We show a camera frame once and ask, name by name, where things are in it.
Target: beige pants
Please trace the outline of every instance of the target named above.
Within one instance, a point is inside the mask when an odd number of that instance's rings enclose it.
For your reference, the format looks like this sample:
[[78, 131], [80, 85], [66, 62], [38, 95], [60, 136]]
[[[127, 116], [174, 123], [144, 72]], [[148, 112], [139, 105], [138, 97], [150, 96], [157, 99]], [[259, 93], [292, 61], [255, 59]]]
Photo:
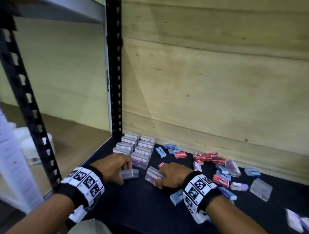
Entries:
[[68, 234], [112, 234], [101, 221], [89, 219], [76, 224]]

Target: black metal upright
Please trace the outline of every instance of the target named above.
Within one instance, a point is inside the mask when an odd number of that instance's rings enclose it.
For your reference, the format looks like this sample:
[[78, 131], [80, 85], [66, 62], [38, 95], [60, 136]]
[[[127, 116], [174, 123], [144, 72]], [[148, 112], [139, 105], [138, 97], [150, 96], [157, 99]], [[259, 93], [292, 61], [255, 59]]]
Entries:
[[112, 136], [119, 140], [122, 137], [121, 0], [106, 0], [106, 18]]
[[55, 190], [62, 178], [13, 31], [16, 31], [13, 16], [0, 0], [0, 60], [50, 185]]

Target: plywood wall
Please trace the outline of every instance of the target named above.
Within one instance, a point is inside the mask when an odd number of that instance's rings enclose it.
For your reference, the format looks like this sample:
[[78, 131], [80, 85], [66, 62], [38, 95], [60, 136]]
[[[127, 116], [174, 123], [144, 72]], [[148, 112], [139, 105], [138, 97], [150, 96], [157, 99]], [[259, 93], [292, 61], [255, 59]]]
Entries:
[[[15, 20], [15, 35], [40, 111], [109, 131], [103, 26]], [[0, 99], [17, 105], [2, 67]]]
[[307, 1], [124, 1], [124, 130], [309, 183]]

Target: wooden floor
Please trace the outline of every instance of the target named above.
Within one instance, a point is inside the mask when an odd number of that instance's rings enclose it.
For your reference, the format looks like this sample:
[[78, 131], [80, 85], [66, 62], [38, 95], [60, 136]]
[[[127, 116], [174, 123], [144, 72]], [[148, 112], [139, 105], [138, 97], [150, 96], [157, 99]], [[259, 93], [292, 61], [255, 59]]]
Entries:
[[[19, 107], [0, 102], [0, 108], [10, 122], [24, 127], [25, 121]], [[56, 160], [62, 177], [84, 162], [110, 136], [108, 131], [85, 126], [73, 121], [42, 115], [48, 133], [53, 136]], [[43, 196], [51, 191], [42, 165], [30, 166]]]

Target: red box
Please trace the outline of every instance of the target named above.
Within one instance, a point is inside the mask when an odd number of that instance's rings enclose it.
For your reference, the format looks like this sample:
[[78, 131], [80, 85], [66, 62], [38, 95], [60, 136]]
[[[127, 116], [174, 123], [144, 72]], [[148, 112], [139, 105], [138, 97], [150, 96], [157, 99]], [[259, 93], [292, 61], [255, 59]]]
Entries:
[[159, 168], [161, 168], [164, 165], [164, 162], [161, 162], [159, 165]]
[[174, 155], [175, 155], [175, 158], [186, 158], [187, 157], [187, 154], [186, 154], [186, 152], [183, 152], [183, 151], [181, 151], [181, 152], [179, 152], [179, 153], [174, 153]]
[[204, 164], [204, 161], [199, 160], [199, 159], [194, 159], [194, 161], [196, 161], [198, 164], [201, 164], [201, 165], [203, 165], [203, 164]]
[[218, 160], [218, 153], [205, 153], [206, 162], [212, 162], [213, 160]]
[[225, 165], [225, 161], [226, 161], [226, 159], [225, 158], [218, 158], [218, 160], [213, 160], [213, 163], [214, 164], [219, 164], [219, 165], [222, 165], [222, 166], [224, 166]]
[[206, 156], [200, 153], [194, 153], [193, 158], [196, 160], [206, 161]]
[[213, 176], [213, 182], [220, 184], [225, 188], [229, 187], [229, 181], [225, 178], [222, 178], [222, 177], [216, 175], [216, 174], [214, 174], [214, 176]]

